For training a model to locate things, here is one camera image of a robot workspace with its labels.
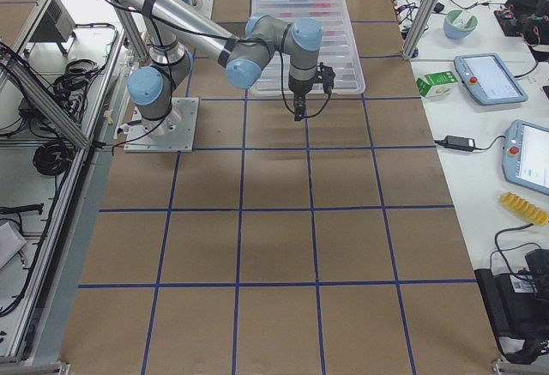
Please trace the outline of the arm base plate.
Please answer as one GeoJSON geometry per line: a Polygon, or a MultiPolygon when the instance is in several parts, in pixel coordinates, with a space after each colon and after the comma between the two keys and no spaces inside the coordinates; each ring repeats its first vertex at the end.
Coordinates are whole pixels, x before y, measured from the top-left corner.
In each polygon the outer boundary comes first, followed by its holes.
{"type": "Polygon", "coordinates": [[[173,98],[172,110],[159,127],[156,127],[158,122],[143,120],[135,106],[133,119],[139,123],[124,130],[129,140],[124,144],[124,150],[131,153],[191,152],[199,102],[197,97],[173,98]]]}

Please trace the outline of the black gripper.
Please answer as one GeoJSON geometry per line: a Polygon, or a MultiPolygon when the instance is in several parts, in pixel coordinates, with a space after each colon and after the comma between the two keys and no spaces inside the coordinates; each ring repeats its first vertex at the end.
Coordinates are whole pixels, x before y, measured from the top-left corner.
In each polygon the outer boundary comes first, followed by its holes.
{"type": "Polygon", "coordinates": [[[306,95],[303,93],[293,94],[293,120],[299,121],[306,118],[306,95]]]}

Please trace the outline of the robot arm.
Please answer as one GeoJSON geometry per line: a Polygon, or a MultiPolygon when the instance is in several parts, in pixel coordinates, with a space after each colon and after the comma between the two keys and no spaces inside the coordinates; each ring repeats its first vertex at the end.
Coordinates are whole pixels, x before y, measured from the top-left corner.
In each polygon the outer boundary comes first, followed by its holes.
{"type": "Polygon", "coordinates": [[[334,71],[319,61],[322,26],[311,18],[287,22],[271,15],[254,14],[245,36],[229,32],[202,15],[192,0],[110,0],[121,10],[140,13],[154,39],[154,49],[165,57],[180,43],[187,43],[217,61],[227,80],[248,89],[261,76],[275,54],[289,56],[288,83],[293,93],[287,110],[300,121],[310,118],[306,96],[317,84],[331,94],[334,71]]]}

